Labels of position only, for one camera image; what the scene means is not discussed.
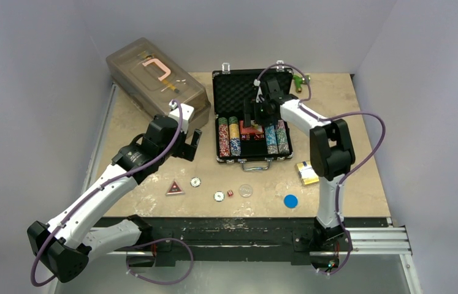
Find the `red card deck box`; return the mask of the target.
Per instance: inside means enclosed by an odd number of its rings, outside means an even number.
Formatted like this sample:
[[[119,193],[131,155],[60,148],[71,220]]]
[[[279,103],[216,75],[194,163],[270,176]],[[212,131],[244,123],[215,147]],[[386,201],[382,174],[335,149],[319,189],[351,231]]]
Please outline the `red card deck box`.
[[[240,135],[243,137],[261,136],[264,135],[264,129],[254,120],[250,121],[250,125],[246,126],[243,120],[240,121]]]

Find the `red triangle all-in marker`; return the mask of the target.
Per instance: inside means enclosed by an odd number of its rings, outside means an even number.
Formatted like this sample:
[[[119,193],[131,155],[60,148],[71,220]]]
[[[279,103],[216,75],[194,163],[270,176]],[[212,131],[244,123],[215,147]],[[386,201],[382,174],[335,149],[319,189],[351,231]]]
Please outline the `red triangle all-in marker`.
[[[181,188],[176,180],[172,181],[172,184],[166,191],[166,196],[184,195],[185,191]]]

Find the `clear round button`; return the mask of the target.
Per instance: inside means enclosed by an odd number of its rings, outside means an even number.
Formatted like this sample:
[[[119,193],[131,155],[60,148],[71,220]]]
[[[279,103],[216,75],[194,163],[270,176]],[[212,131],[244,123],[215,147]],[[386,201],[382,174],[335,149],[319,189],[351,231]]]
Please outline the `clear round button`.
[[[253,194],[253,188],[251,185],[249,184],[242,184],[240,187],[239,187],[239,194],[241,197],[244,197],[244,198],[248,198],[250,196],[252,196]]]

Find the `blue yellow card deck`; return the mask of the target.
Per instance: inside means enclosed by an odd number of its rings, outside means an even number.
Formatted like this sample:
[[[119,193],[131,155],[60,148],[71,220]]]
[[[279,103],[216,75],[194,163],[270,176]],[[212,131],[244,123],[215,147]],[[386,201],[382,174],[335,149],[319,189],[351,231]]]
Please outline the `blue yellow card deck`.
[[[303,186],[319,183],[319,176],[316,174],[309,160],[296,163],[296,168]]]

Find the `blue round button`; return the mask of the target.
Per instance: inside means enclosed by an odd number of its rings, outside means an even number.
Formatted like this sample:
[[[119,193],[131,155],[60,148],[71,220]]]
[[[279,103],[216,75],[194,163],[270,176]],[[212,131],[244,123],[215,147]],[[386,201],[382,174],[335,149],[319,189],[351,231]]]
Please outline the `blue round button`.
[[[287,208],[294,209],[297,207],[299,201],[295,195],[289,194],[284,197],[283,203]]]

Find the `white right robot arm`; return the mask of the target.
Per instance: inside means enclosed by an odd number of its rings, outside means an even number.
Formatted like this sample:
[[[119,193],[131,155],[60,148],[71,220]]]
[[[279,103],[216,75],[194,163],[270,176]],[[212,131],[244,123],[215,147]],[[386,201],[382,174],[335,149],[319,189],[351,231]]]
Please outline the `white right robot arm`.
[[[340,194],[356,160],[349,127],[343,119],[331,120],[286,94],[274,78],[255,79],[253,85],[257,94],[250,105],[258,124],[269,126],[283,120],[309,138],[311,166],[320,180],[313,241],[318,248],[328,249],[344,233]]]

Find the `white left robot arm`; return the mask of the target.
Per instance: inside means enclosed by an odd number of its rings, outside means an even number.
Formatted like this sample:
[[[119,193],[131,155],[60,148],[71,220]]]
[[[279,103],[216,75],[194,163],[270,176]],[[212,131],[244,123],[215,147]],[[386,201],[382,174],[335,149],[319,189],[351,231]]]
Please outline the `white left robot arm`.
[[[186,143],[194,107],[172,100],[168,115],[156,115],[147,130],[134,137],[112,158],[99,179],[73,204],[47,223],[33,222],[27,235],[33,254],[30,280],[42,287],[54,279],[62,283],[76,278],[98,257],[117,249],[155,250],[158,243],[171,243],[173,237],[156,239],[153,227],[139,216],[98,230],[94,225],[128,192],[156,173],[169,158],[193,161],[202,132],[194,131]]]

